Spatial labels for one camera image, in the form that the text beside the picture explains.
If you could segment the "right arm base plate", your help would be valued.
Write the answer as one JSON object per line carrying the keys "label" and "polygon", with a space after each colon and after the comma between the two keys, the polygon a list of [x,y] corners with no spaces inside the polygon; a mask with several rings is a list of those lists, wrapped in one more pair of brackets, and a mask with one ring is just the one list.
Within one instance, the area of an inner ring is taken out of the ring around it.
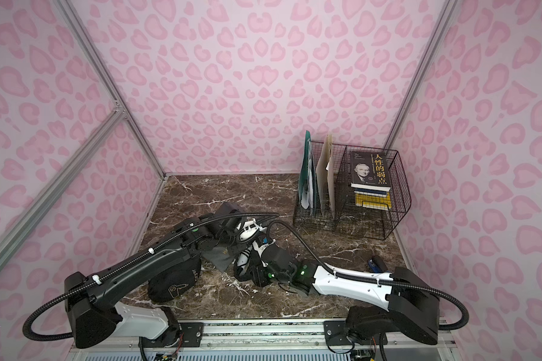
{"label": "right arm base plate", "polygon": [[384,346],[388,344],[386,335],[380,338],[381,326],[371,321],[352,323],[345,320],[327,320],[323,323],[323,327],[326,346],[331,349],[374,346],[381,342]]}

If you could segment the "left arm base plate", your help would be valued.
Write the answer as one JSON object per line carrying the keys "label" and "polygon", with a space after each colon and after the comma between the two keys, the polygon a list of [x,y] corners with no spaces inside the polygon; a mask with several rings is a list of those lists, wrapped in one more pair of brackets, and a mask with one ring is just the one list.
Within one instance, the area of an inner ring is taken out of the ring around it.
{"label": "left arm base plate", "polygon": [[155,339],[140,338],[139,345],[146,347],[200,347],[203,338],[204,323],[183,322],[167,326],[167,329]]}

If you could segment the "grey hair dryer pouch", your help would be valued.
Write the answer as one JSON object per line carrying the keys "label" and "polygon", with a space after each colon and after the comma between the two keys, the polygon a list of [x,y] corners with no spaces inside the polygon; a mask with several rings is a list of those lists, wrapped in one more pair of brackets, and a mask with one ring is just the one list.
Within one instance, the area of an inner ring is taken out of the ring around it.
{"label": "grey hair dryer pouch", "polygon": [[239,253],[237,242],[231,240],[202,240],[199,241],[197,250],[220,272],[225,272]]}

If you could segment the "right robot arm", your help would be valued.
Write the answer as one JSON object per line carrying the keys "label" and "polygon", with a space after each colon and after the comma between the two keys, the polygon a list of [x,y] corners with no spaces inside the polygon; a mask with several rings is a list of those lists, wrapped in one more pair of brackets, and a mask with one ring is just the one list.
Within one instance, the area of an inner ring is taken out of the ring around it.
{"label": "right robot arm", "polygon": [[236,258],[234,272],[240,281],[252,281],[258,287],[275,283],[300,296],[361,301],[361,306],[349,309],[344,326],[346,335],[358,344],[387,332],[400,332],[422,344],[438,342],[440,301],[422,290],[423,282],[408,269],[372,275],[321,266],[315,260],[297,260],[271,245],[263,251],[243,251]]}

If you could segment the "black pouch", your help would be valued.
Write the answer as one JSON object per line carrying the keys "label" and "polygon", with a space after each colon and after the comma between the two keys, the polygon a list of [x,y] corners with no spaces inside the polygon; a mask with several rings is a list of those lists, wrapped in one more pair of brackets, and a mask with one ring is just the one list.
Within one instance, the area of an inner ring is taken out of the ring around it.
{"label": "black pouch", "polygon": [[253,248],[248,248],[242,251],[236,258],[235,265],[233,267],[234,277],[240,282],[249,281],[245,272],[248,266],[248,259],[251,254],[256,254]]}
{"label": "black pouch", "polygon": [[148,296],[152,302],[170,302],[190,290],[199,280],[202,261],[193,258],[175,265],[148,282]]}

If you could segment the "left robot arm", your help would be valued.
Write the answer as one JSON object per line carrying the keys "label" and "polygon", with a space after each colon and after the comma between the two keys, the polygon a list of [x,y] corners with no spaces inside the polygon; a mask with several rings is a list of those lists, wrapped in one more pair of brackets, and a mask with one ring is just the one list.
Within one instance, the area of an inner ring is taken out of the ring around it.
{"label": "left robot arm", "polygon": [[225,270],[257,234],[259,214],[233,203],[215,213],[180,222],[143,251],[91,275],[75,272],[64,281],[65,310],[75,347],[86,349],[118,333],[174,344],[177,321],[169,309],[134,308],[121,300],[142,285],[156,303],[194,286],[203,260]]}

